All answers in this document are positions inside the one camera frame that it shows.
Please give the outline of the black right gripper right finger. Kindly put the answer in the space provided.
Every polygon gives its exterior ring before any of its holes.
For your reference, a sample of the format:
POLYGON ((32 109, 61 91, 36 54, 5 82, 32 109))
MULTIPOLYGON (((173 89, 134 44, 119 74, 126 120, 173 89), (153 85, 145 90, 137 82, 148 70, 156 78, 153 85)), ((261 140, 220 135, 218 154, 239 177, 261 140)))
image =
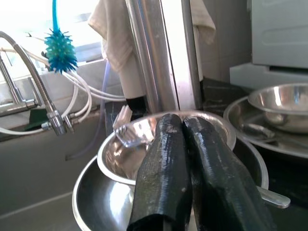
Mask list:
POLYGON ((199 231, 275 231, 251 174, 201 117, 183 120, 191 156, 193 209, 199 231))

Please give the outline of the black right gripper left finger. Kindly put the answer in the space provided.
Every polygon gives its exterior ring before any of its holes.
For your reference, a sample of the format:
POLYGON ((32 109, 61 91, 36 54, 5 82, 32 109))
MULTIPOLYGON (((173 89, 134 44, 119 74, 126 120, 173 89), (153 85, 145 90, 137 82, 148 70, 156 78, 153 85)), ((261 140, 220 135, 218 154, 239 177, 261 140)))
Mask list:
POLYGON ((185 231, 192 208, 188 149, 178 115, 162 116, 138 169, 128 231, 185 231))

